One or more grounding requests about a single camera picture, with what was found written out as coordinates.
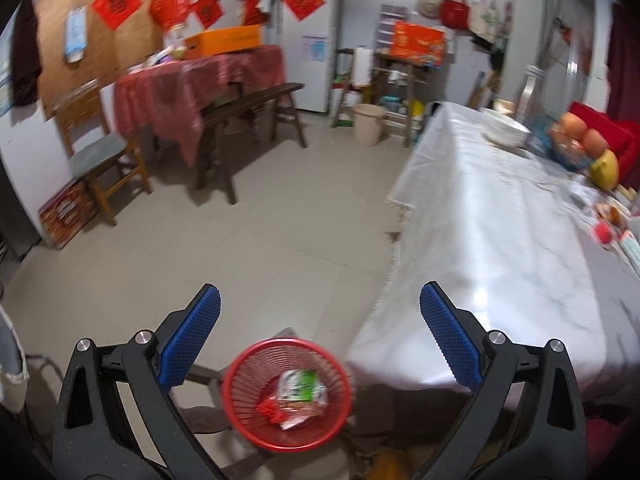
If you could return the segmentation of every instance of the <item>red plastic trash basket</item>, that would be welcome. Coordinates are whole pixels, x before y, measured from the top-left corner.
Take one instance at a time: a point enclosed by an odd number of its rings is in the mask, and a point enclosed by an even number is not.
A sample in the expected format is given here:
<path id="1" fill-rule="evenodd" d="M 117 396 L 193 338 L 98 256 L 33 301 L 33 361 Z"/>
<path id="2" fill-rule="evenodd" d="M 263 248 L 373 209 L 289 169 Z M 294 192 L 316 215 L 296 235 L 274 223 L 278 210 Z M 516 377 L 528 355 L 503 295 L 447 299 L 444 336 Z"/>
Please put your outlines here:
<path id="1" fill-rule="evenodd" d="M 321 416 L 282 430 L 256 410 L 267 387 L 283 372 L 311 369 L 327 388 L 329 404 Z M 275 452 L 300 452 L 322 446 L 343 427 L 351 411 L 351 386 L 329 352 L 302 339 L 267 339 L 249 347 L 231 364 L 223 384 L 226 414 L 251 443 Z"/>

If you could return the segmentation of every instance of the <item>silver bolt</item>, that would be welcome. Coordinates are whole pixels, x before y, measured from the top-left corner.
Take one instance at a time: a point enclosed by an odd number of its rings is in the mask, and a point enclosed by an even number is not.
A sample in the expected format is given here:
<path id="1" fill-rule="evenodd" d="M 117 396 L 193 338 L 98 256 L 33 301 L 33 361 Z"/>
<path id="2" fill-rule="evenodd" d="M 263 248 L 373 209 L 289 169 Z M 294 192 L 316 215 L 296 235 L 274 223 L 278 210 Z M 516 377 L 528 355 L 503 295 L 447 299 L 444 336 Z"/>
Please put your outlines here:
<path id="1" fill-rule="evenodd" d="M 141 330 L 136 334 L 136 343 L 143 345 L 151 341 L 154 335 L 149 330 Z"/>
<path id="2" fill-rule="evenodd" d="M 79 352 L 84 352 L 85 350 L 89 349 L 89 346 L 91 346 L 91 341 L 89 341 L 88 339 L 81 339 L 80 341 L 78 341 L 76 349 L 78 349 Z"/>
<path id="3" fill-rule="evenodd" d="M 501 345 L 507 341 L 507 337 L 499 330 L 494 330 L 493 332 L 489 332 L 489 341 L 494 345 Z"/>
<path id="4" fill-rule="evenodd" d="M 558 339 L 552 339 L 550 345 L 554 352 L 562 352 L 564 350 L 564 343 L 558 341 Z"/>

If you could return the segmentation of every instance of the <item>marble pattern tablecloth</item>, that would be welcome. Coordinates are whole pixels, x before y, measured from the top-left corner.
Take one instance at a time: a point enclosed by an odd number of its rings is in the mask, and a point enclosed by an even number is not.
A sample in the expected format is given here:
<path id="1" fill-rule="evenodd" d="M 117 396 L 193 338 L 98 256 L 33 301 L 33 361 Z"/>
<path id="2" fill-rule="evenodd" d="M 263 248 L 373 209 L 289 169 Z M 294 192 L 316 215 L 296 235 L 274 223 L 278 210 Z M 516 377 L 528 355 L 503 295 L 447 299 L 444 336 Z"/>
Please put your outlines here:
<path id="1" fill-rule="evenodd" d="M 445 104 L 416 146 L 390 195 L 406 209 L 394 269 L 347 362 L 360 384 L 462 390 L 418 310 L 420 288 L 436 280 L 487 330 L 534 346 L 562 340 L 583 394 L 613 391 L 612 377 L 625 380 L 616 370 L 640 364 L 638 332 L 620 306 L 608 312 L 615 292 L 598 302 L 557 179 L 535 156 L 492 145 L 483 127 L 479 112 Z M 640 317 L 640 294 L 629 309 Z M 612 354 L 619 338 L 624 351 Z"/>

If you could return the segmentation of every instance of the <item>red box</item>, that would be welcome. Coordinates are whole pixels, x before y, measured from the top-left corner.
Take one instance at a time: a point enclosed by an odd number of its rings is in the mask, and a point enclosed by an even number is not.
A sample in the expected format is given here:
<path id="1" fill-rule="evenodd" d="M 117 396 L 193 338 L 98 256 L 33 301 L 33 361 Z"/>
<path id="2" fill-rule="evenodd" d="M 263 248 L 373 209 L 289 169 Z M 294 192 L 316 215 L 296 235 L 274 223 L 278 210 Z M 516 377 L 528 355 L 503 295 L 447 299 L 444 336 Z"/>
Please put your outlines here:
<path id="1" fill-rule="evenodd" d="M 59 249 L 98 214 L 94 199 L 82 180 L 70 182 L 39 211 L 40 221 Z"/>
<path id="2" fill-rule="evenodd" d="M 440 66 L 444 47 L 444 32 L 441 30 L 415 23 L 396 22 L 394 42 L 389 53 L 424 65 Z"/>

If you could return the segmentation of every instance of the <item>yellow container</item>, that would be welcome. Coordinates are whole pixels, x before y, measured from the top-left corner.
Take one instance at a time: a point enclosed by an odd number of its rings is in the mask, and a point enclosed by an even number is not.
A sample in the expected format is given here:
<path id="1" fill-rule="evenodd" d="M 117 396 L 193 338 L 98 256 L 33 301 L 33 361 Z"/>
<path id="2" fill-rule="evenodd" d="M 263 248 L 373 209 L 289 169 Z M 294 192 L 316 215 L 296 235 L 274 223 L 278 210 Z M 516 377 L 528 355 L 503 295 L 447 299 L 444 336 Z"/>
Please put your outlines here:
<path id="1" fill-rule="evenodd" d="M 186 59 L 197 59 L 261 46 L 260 25 L 205 30 L 185 38 Z"/>

